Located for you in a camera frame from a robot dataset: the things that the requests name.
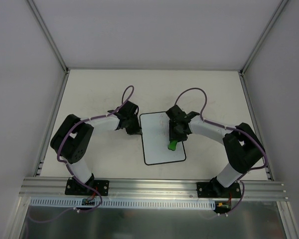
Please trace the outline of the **green whiteboard eraser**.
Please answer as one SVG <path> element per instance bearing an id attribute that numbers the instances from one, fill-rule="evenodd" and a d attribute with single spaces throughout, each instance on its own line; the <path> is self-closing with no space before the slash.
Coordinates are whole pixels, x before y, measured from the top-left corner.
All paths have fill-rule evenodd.
<path id="1" fill-rule="evenodd" d="M 169 150 L 176 151 L 177 144 L 178 144 L 178 140 L 172 140 L 172 141 L 170 141 L 170 143 L 169 143 L 169 145 L 168 145 L 167 148 Z"/>

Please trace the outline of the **small black-framed whiteboard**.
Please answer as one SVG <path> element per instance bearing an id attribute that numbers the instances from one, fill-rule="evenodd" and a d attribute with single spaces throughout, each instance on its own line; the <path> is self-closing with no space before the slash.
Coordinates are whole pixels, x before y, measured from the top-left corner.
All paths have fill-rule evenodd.
<path id="1" fill-rule="evenodd" d="M 169 118 L 165 112 L 140 115 L 142 144 L 146 165 L 183 162 L 186 153 L 183 143 L 177 143 L 175 150 L 169 146 Z"/>

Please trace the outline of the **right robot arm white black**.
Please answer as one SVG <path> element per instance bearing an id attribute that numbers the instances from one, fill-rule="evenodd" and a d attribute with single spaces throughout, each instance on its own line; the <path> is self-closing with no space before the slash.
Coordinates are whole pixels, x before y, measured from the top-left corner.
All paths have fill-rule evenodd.
<path id="1" fill-rule="evenodd" d="M 204 119 L 197 112 L 187 114 L 178 105 L 167 110 L 166 115 L 169 118 L 169 150 L 175 151 L 177 144 L 186 141 L 190 134 L 202 135 L 225 148 L 227 165 L 198 191 L 199 197 L 203 193 L 207 197 L 225 197 L 231 186 L 265 156 L 264 147 L 246 123 L 226 126 Z"/>

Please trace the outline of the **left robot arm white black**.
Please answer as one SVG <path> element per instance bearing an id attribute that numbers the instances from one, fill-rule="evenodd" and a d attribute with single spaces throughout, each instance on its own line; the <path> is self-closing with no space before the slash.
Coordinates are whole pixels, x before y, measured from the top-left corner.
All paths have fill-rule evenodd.
<path id="1" fill-rule="evenodd" d="M 52 137 L 50 147 L 57 153 L 57 160 L 64 163 L 78 191 L 83 195 L 94 189 L 94 175 L 88 168 L 84 155 L 94 134 L 124 129 L 128 135 L 141 135 L 138 120 L 139 106 L 126 101 L 104 116 L 81 119 L 68 115 Z"/>

